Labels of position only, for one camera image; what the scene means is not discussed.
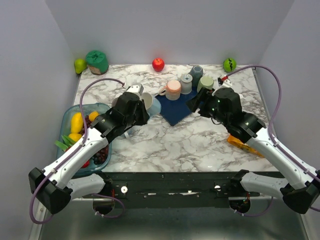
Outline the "light blue faceted mug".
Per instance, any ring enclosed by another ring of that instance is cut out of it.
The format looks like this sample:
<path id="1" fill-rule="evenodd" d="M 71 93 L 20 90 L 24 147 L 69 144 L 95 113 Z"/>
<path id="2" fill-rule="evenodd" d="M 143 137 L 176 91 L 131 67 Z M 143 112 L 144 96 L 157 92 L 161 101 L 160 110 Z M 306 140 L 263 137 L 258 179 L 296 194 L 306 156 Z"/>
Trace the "light blue faceted mug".
<path id="1" fill-rule="evenodd" d="M 145 109 L 151 118 L 161 112 L 161 103 L 150 93 L 144 92 L 141 95 L 141 98 L 143 99 Z"/>

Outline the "grey mug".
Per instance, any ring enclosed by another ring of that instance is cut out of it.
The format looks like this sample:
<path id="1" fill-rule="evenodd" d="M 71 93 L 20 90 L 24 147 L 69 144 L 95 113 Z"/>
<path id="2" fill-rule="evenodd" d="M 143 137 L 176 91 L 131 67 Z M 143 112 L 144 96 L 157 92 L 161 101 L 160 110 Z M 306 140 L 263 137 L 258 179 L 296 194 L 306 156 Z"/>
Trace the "grey mug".
<path id="1" fill-rule="evenodd" d="M 187 95 L 192 91 L 193 77 L 189 73 L 184 73 L 180 77 L 181 94 Z"/>

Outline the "light green mug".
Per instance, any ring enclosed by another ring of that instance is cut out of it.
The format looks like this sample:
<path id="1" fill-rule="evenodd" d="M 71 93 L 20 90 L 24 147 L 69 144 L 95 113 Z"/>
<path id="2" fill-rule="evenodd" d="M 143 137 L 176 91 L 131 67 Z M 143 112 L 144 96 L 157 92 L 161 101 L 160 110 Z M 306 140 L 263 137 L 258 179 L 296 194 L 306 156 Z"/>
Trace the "light green mug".
<path id="1" fill-rule="evenodd" d="M 199 93 L 202 88 L 212 89 L 214 85 L 214 79 L 211 76 L 202 76 L 197 85 L 197 92 Z"/>

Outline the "pink ceramic mug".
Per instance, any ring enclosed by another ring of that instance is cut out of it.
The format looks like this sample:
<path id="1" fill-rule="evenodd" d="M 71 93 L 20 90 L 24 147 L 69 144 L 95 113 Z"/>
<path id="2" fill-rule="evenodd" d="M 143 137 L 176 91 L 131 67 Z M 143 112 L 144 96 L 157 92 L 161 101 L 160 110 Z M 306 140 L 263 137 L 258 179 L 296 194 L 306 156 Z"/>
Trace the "pink ceramic mug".
<path id="1" fill-rule="evenodd" d="M 181 83 L 178 80 L 170 80 L 159 91 L 160 96 L 165 96 L 170 101 L 176 101 L 181 95 Z"/>

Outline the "blue white gradient mug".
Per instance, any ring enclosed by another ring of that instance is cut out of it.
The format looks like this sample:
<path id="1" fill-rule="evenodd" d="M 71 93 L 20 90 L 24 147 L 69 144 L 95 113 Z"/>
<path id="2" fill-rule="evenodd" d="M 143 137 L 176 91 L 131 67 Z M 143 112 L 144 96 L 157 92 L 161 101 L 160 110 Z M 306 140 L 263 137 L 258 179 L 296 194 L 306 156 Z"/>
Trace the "blue white gradient mug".
<path id="1" fill-rule="evenodd" d="M 125 138 L 129 139 L 132 134 L 132 129 L 127 130 L 123 135 Z"/>

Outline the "purple ceramic mug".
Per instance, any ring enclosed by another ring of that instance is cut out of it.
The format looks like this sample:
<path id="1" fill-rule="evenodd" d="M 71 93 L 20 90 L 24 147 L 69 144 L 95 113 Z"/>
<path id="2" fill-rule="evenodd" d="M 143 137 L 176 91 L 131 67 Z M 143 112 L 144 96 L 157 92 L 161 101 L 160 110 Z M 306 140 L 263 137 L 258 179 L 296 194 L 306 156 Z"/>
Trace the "purple ceramic mug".
<path id="1" fill-rule="evenodd" d="M 112 103 L 111 103 L 111 107 L 112 107 L 112 108 L 114 108 L 114 107 L 116 106 L 118 99 L 119 99 L 119 98 L 116 97 L 116 98 L 112 101 Z"/>

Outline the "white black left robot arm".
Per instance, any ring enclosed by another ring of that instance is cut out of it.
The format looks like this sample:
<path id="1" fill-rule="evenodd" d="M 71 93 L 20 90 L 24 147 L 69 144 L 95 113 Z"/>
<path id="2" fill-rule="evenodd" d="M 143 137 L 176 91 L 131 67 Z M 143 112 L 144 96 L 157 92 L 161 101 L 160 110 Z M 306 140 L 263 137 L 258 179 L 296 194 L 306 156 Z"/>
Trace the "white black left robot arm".
<path id="1" fill-rule="evenodd" d="M 149 118 L 140 94 L 124 92 L 115 106 L 99 115 L 86 134 L 60 158 L 45 169 L 35 167 L 29 172 L 33 196 L 51 214 L 59 213 L 75 193 L 69 181 L 87 160 L 133 126 L 147 124 Z"/>

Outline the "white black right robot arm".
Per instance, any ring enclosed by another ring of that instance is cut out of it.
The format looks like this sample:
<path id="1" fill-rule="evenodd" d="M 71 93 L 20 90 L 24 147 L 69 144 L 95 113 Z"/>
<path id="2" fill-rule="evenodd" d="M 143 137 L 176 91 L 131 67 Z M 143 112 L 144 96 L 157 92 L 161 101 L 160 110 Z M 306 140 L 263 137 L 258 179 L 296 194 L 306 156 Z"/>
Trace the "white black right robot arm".
<path id="1" fill-rule="evenodd" d="M 203 88 L 186 105 L 191 112 L 222 124 L 229 134 L 262 154 L 283 176 L 275 178 L 239 171 L 230 183 L 234 195 L 256 192 L 275 197 L 299 214 L 305 214 L 312 207 L 320 195 L 318 171 L 299 158 L 292 160 L 294 154 L 268 133 L 265 123 L 242 110 L 240 96 L 232 88 Z"/>

